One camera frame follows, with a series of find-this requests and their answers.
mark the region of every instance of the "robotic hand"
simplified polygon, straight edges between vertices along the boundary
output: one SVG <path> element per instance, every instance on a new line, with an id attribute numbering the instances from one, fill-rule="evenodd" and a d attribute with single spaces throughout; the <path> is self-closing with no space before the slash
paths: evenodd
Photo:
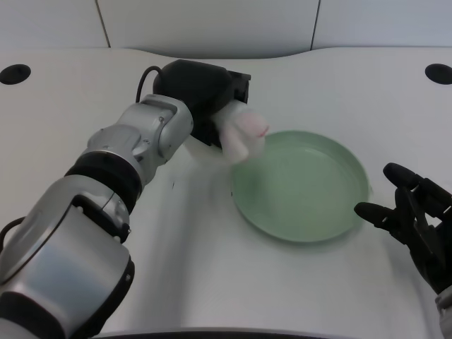
<path id="1" fill-rule="evenodd" d="M 452 195 L 397 164 L 387 164 L 383 173 L 397 187 L 395 208 L 358 203 L 355 212 L 408 246 L 416 268 L 438 294 L 444 337 L 452 338 Z M 425 214 L 441 223 L 428 225 Z"/>
<path id="2" fill-rule="evenodd" d="M 159 73 L 154 94 L 140 101 L 152 70 Z M 95 133 L 66 176 L 17 220 L 0 254 L 2 338 L 79 339 L 100 332 L 133 281 L 122 243 L 144 186 L 190 133 L 220 146 L 210 117 L 231 100 L 246 102 L 249 79 L 182 60 L 146 70 L 136 103 Z"/>

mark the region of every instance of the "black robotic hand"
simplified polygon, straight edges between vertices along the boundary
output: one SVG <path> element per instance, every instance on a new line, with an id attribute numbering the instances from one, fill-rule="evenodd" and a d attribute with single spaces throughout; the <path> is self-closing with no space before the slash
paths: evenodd
<path id="1" fill-rule="evenodd" d="M 383 173 L 397 187 L 395 208 L 358 203 L 355 212 L 407 245 L 418 271 L 439 294 L 452 285 L 452 195 L 394 163 L 387 164 Z M 425 213 L 441 223 L 428 225 Z"/>

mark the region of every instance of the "white wall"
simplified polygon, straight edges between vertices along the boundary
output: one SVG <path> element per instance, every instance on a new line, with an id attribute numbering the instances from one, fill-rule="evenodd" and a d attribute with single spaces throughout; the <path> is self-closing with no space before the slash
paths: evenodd
<path id="1" fill-rule="evenodd" d="M 99 0 L 112 47 L 265 58 L 336 46 L 452 47 L 452 0 Z M 95 0 L 0 0 L 0 50 L 107 47 Z"/>
<path id="2" fill-rule="evenodd" d="M 321 0 L 313 48 L 452 47 L 452 0 Z"/>
<path id="3" fill-rule="evenodd" d="M 308 51 L 319 0 L 99 0 L 112 47 L 172 57 Z"/>
<path id="4" fill-rule="evenodd" d="M 95 0 L 0 0 L 0 49 L 107 47 Z"/>

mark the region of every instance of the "black cable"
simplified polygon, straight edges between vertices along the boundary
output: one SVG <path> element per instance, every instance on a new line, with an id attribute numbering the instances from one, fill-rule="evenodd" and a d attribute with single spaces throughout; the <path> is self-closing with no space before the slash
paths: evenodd
<path id="1" fill-rule="evenodd" d="M 157 66 L 151 66 L 148 69 L 146 69 L 141 76 L 140 83 L 138 84 L 138 89 L 136 90 L 136 99 L 135 102 L 140 102 L 141 98 L 141 90 L 143 89 L 144 80 L 146 80 L 146 76 L 152 71 L 157 71 L 157 73 L 162 77 L 162 70 Z"/>
<path id="2" fill-rule="evenodd" d="M 24 219 L 25 217 L 21 217 L 11 221 L 9 224 L 7 224 L 7 226 L 3 227 L 3 229 L 0 231 L 0 253 L 3 251 L 6 233 L 11 231 L 15 226 L 20 225 Z"/>

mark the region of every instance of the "green bowl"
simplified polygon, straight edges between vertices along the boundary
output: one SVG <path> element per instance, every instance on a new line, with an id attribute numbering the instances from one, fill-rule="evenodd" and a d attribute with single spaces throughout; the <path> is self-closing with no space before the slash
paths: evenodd
<path id="1" fill-rule="evenodd" d="M 243 216 L 291 242 L 331 239 L 362 224 L 353 208 L 369 199 L 369 182 L 344 146 L 315 133 L 266 137 L 261 157 L 232 168 L 232 193 Z"/>

